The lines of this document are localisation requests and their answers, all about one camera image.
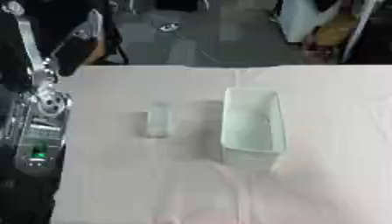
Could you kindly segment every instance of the cable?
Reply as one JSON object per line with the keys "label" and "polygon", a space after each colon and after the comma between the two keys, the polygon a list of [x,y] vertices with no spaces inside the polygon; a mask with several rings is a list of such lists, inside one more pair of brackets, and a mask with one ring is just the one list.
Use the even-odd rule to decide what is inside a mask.
{"label": "cable", "polygon": [[[204,0],[204,1],[206,2],[206,5],[208,5],[207,7],[208,7],[208,9],[209,9],[210,6],[209,6],[208,0]],[[166,17],[159,16],[159,15],[153,15],[153,16],[154,16],[155,18],[157,18],[157,19],[159,19],[159,20],[161,20],[161,21],[167,23],[167,24],[175,24],[175,23],[173,23],[173,22],[168,22],[168,21],[167,21],[168,19],[167,19]],[[187,37],[181,35],[181,33],[180,33],[178,30],[176,30],[176,31],[167,31],[167,32],[163,32],[163,31],[161,30],[161,27],[162,27],[162,26],[161,26],[161,27],[158,27],[157,25],[155,25],[152,18],[150,18],[150,26],[151,26],[152,28],[154,28],[155,30],[157,30],[158,32],[169,33],[169,34],[171,34],[171,35],[172,35],[174,38],[176,38],[176,39],[181,39],[181,40],[192,40],[192,39],[190,39],[190,38],[187,38]],[[207,53],[206,51],[200,49],[200,48],[197,47],[197,46],[196,46],[196,51],[199,52],[199,53],[201,53],[201,54],[203,54],[205,57],[207,57],[209,60],[211,60],[211,61],[212,61],[214,64],[216,64],[217,66],[221,66],[221,65],[223,65],[223,64],[226,64],[225,62],[220,61],[219,59],[216,59],[214,56],[212,56],[211,54]]]}

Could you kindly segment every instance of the green light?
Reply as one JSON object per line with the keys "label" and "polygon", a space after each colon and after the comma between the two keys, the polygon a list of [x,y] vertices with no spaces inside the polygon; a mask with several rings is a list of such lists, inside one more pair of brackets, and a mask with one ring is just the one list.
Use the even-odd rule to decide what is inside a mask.
{"label": "green light", "polygon": [[48,144],[46,142],[40,142],[32,148],[33,158],[46,158],[48,151]]}
{"label": "green light", "polygon": [[45,153],[39,153],[35,155],[36,158],[46,158],[46,154]]}

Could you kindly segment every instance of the white object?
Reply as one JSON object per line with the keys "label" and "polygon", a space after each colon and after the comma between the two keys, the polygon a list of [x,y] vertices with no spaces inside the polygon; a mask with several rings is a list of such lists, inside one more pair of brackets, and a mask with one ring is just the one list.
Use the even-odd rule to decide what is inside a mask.
{"label": "white object", "polygon": [[358,23],[355,32],[353,35],[350,37],[348,40],[348,43],[346,45],[346,49],[343,54],[343,62],[346,62],[349,57],[351,56],[351,51],[353,50],[355,44],[358,42],[359,38],[361,37],[361,34],[363,30],[365,29],[365,26],[372,15],[372,13],[375,10],[375,6],[378,3],[382,3],[384,0],[367,0],[365,3],[362,5],[362,12],[360,13],[360,22]]}
{"label": "white object", "polygon": [[159,28],[161,32],[175,32],[179,29],[179,23],[165,24]]}
{"label": "white object", "polygon": [[314,28],[332,20],[339,12],[341,1],[319,12],[313,0],[284,0],[279,18],[283,34],[289,43],[302,42]]}
{"label": "white object", "polygon": [[[392,66],[83,67],[60,82],[74,107],[52,223],[239,223],[231,218],[241,204],[243,216],[255,216],[244,224],[389,224],[391,74]],[[287,152],[276,163],[278,186],[295,188],[316,213],[296,212],[302,206],[296,199],[288,206],[279,187],[265,193],[257,187],[266,184],[253,182],[248,192],[230,169],[184,156],[221,151],[220,104],[232,87],[279,94]],[[167,139],[132,134],[133,113],[154,102],[211,102],[213,109],[181,111]]]}
{"label": "white object", "polygon": [[261,87],[228,89],[221,142],[226,164],[269,171],[285,151],[284,124],[277,93]]}

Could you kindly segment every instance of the table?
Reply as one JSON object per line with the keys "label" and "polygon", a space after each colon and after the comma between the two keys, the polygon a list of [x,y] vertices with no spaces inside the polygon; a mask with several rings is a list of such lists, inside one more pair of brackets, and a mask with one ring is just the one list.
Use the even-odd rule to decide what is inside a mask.
{"label": "table", "polygon": [[[391,72],[392,66],[81,69],[61,83],[74,109],[54,223],[177,223],[176,214],[186,214],[183,223],[390,223]],[[249,186],[207,162],[219,160],[221,101],[234,86],[279,93],[288,152],[274,175],[296,197],[275,184],[264,189],[269,181]],[[135,129],[153,102],[173,108],[170,139],[145,139]],[[187,201],[197,206],[183,209]],[[189,218],[205,212],[193,208],[206,207],[214,210],[204,220]]]}

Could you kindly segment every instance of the floor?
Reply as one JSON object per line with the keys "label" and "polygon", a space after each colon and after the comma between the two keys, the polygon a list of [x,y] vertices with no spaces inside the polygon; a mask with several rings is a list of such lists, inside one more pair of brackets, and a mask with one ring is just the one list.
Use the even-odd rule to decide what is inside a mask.
{"label": "floor", "polygon": [[[147,10],[116,17],[123,48],[132,65],[185,65],[189,67],[271,67],[303,64],[299,49],[287,45],[266,10],[274,0],[209,0],[195,13]],[[128,10],[128,4],[122,4]],[[178,22],[175,32],[161,32],[161,25]],[[111,58],[119,61],[118,56]]]}

